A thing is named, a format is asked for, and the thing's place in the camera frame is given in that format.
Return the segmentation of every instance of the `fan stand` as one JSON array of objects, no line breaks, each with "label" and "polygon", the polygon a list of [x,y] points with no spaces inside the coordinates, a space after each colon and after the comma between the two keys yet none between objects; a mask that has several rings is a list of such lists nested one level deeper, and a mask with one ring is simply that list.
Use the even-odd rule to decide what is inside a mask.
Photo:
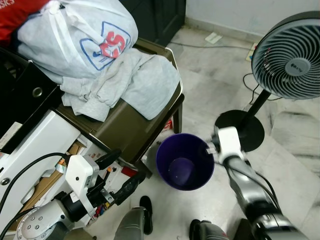
[{"label": "fan stand", "polygon": [[214,125],[218,128],[236,127],[241,149],[245,152],[257,149],[264,141],[265,130],[255,114],[270,95],[270,92],[263,90],[248,112],[242,110],[226,111],[217,118]]}]

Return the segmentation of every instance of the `fan grille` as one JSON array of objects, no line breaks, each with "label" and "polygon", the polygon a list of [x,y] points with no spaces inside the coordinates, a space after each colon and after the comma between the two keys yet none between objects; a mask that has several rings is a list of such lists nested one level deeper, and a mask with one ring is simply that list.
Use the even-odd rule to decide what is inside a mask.
[{"label": "fan grille", "polygon": [[319,19],[289,22],[269,32],[254,51],[252,71],[262,88],[279,97],[319,97]]}]

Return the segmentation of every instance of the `clothing pile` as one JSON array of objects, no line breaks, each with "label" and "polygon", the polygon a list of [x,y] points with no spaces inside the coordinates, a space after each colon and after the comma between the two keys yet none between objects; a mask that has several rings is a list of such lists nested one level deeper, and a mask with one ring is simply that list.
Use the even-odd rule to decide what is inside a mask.
[{"label": "clothing pile", "polygon": [[[12,1],[10,7],[19,0]],[[150,120],[180,76],[165,57],[132,48],[137,39],[119,0],[51,0],[18,29],[17,51],[60,85],[63,104],[76,115],[104,121],[122,98]]]}]

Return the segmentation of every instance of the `white wall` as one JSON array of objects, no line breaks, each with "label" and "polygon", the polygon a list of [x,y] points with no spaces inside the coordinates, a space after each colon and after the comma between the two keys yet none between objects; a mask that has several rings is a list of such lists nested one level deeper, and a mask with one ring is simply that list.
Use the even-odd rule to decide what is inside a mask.
[{"label": "white wall", "polygon": [[319,8],[319,0],[186,0],[190,19],[259,35],[286,17]]}]

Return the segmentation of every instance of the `baseboard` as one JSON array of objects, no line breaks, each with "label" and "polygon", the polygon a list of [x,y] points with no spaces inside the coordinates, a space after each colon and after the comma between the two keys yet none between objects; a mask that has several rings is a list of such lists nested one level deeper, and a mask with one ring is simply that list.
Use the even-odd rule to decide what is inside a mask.
[{"label": "baseboard", "polygon": [[208,32],[215,32],[222,36],[228,36],[228,37],[232,37],[232,38],[247,41],[247,42],[258,43],[264,37],[262,34],[242,31],[232,27],[220,25],[217,23],[196,20],[189,17],[185,17],[184,22],[186,25],[196,29],[201,29]]}]

